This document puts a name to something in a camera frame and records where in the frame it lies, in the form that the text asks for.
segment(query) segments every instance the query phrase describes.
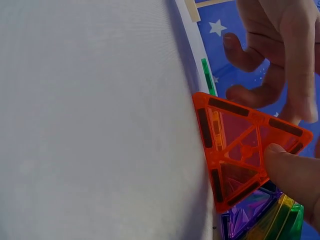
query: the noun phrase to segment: orange tile frame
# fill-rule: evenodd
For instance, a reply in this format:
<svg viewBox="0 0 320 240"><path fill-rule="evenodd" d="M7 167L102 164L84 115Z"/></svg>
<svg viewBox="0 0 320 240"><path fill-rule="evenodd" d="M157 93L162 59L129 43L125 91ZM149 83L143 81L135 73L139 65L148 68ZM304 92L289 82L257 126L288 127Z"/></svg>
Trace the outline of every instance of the orange tile frame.
<svg viewBox="0 0 320 240"><path fill-rule="evenodd" d="M306 129L207 93L192 99L218 213L269 180L263 152L270 143L298 154L313 139Z"/></svg>

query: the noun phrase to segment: white cloth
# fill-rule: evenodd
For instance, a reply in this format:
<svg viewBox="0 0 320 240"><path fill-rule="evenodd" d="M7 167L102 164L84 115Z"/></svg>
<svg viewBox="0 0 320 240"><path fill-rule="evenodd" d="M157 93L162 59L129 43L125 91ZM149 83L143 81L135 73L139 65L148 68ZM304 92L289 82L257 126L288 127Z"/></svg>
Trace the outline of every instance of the white cloth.
<svg viewBox="0 0 320 240"><path fill-rule="evenodd" d="M1 240L212 239L170 4L0 2Z"/></svg>

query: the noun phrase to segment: plastic toy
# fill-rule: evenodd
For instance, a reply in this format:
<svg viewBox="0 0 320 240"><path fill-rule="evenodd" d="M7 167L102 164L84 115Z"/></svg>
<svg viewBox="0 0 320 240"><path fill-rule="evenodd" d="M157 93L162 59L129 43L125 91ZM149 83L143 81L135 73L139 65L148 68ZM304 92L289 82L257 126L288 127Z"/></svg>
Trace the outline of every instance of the plastic toy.
<svg viewBox="0 0 320 240"><path fill-rule="evenodd" d="M313 138L301 127L210 94L197 92L192 99L218 213L269 180L263 153L270 143L297 154Z"/></svg>
<svg viewBox="0 0 320 240"><path fill-rule="evenodd" d="M283 194L242 240L278 240L295 201Z"/></svg>
<svg viewBox="0 0 320 240"><path fill-rule="evenodd" d="M278 202L282 192L268 181L221 215L223 240L239 240Z"/></svg>

